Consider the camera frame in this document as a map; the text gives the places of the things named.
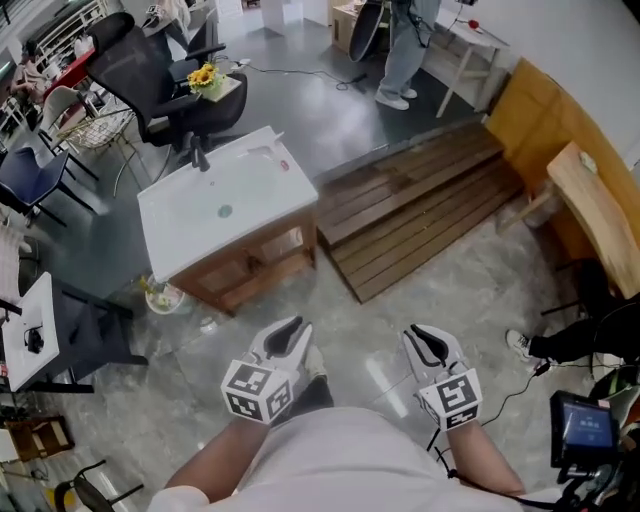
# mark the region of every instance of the wire basket chair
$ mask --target wire basket chair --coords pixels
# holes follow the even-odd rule
[[[93,108],[94,117],[87,117],[75,126],[72,126],[66,130],[60,130],[60,132],[58,132],[58,137],[65,142],[69,142],[73,145],[92,150],[96,150],[106,145],[113,144],[118,148],[120,154],[122,155],[122,158],[124,159],[124,163],[122,164],[122,167],[118,172],[118,176],[116,177],[116,181],[113,187],[113,197],[116,196],[116,191],[118,190],[118,182],[120,181],[120,176],[122,175],[125,167],[129,167],[131,175],[138,185],[138,188],[142,189],[140,182],[136,178],[136,175],[133,173],[133,170],[129,165],[130,160],[134,155],[138,155],[140,163],[144,167],[147,175],[149,175],[149,171],[142,161],[142,158],[138,154],[135,146],[129,140],[127,140],[124,135],[124,131],[135,117],[135,113],[125,103],[123,103],[115,96],[111,96],[106,105],[99,111],[95,110],[95,108],[90,104],[89,108]],[[127,157],[124,154],[122,147],[118,144],[119,139],[122,139],[125,144],[129,145],[131,149],[133,149],[133,153],[131,154],[131,156]]]

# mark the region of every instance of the person's arm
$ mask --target person's arm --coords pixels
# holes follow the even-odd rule
[[[200,489],[210,503],[231,496],[262,446],[269,426],[237,418],[173,475],[165,488]]]
[[[520,477],[511,469],[480,423],[470,421],[447,432],[447,437],[460,475],[501,494],[520,496],[526,493]]]

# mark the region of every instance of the fiducial marker cube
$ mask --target fiducial marker cube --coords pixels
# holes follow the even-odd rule
[[[418,390],[416,398],[440,429],[447,431],[480,415],[482,391],[478,375],[471,369]]]
[[[238,360],[231,362],[221,390],[231,414],[265,425],[293,401],[287,372]]]

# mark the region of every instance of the white wall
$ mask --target white wall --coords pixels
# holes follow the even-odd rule
[[[640,23],[622,0],[479,0],[462,15],[564,87],[629,167],[640,159]]]

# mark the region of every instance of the black device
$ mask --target black device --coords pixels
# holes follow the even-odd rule
[[[39,332],[41,327],[41,325],[38,327],[31,327],[24,333],[24,345],[27,347],[27,350],[33,354],[39,354],[42,351],[42,347],[44,347],[44,340]]]
[[[551,467],[590,470],[618,458],[618,425],[608,403],[556,391],[551,404]]]

